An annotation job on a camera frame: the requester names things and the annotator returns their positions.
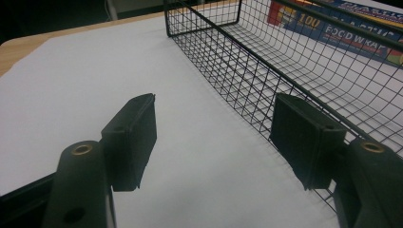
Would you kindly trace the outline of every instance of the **dark background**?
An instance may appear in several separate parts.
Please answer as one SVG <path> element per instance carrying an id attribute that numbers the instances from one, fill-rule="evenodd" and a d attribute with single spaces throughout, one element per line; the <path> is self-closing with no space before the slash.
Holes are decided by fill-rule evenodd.
<path id="1" fill-rule="evenodd" d="M 402 3 L 398 0 L 376 1 L 402 8 Z M 158 6 L 118 16 L 121 19 L 162 10 L 163 6 Z M 0 44 L 17 37 L 103 23 L 107 20 L 105 0 L 0 0 Z"/>

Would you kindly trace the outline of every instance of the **black plastic part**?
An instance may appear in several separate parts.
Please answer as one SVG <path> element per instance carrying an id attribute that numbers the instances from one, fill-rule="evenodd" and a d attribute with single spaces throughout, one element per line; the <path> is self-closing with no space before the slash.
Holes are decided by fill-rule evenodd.
<path id="1" fill-rule="evenodd" d="M 154 94 L 131 99 L 102 131 L 114 191 L 133 191 L 140 187 L 157 140 L 154 102 Z"/>
<path id="2" fill-rule="evenodd" d="M 354 227 L 356 218 L 361 209 L 361 203 L 356 191 L 343 189 L 337 185 L 333 198 L 340 228 Z"/>
<path id="3" fill-rule="evenodd" d="M 343 147 L 346 129 L 304 100 L 278 93 L 270 139 L 305 189 L 325 189 L 331 155 Z"/>
<path id="4" fill-rule="evenodd" d="M 75 143 L 60 158 L 42 227 L 115 227 L 111 203 L 103 148 Z"/>
<path id="5" fill-rule="evenodd" d="M 53 174 L 0 198 L 0 227 L 40 227 L 48 204 Z"/>
<path id="6" fill-rule="evenodd" d="M 403 227 L 403 160 L 389 147 L 361 139 L 346 155 L 362 204 L 354 227 Z"/>

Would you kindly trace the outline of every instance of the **wire basket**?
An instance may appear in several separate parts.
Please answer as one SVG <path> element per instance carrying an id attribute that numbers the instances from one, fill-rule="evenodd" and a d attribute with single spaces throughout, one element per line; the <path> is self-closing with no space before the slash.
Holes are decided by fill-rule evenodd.
<path id="1" fill-rule="evenodd" d="M 272 16 L 269 11 L 275 5 L 267 0 L 199 6 L 192 1 L 164 0 L 167 34 L 265 139 L 269 140 L 276 93 L 281 92 L 305 99 L 346 126 L 346 142 L 356 137 L 376 140 L 402 157 L 403 57 L 392 63 L 388 54 L 394 50 L 401 55 L 403 45 L 398 41 L 403 39 L 383 36 L 385 32 L 403 34 L 402 29 L 315 0 L 310 2 L 320 10 L 307 7 L 314 3 L 276 2 L 287 8 Z M 287 24 L 298 22 L 302 13 L 304 23 Z M 329 29 L 314 28 L 318 21 L 334 28 L 330 33 L 344 30 L 377 46 L 367 49 L 330 39 L 329 34 L 327 40 L 319 40 Z M 376 54 L 385 50 L 385 58 Z M 335 210 L 333 190 L 317 192 Z"/>

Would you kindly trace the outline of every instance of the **brass insert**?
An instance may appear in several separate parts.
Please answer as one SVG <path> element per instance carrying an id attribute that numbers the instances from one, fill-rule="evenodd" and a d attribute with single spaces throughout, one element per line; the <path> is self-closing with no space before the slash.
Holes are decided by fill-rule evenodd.
<path id="1" fill-rule="evenodd" d="M 77 145 L 72 151 L 73 155 L 84 155 L 92 150 L 91 144 L 80 144 Z"/>
<path id="2" fill-rule="evenodd" d="M 361 147 L 364 148 L 365 150 L 373 153 L 383 153 L 385 152 L 385 149 L 383 146 L 377 143 L 373 142 L 362 142 Z"/>

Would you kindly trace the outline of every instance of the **white paper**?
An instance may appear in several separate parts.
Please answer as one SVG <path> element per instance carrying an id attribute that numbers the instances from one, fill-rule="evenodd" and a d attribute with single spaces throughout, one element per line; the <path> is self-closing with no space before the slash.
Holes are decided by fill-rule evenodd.
<path id="1" fill-rule="evenodd" d="M 142 187 L 114 193 L 118 227 L 338 227 L 290 166 L 166 36 L 163 18 L 50 39 L 0 78 L 0 194 L 101 139 L 131 98 L 156 94 Z"/>

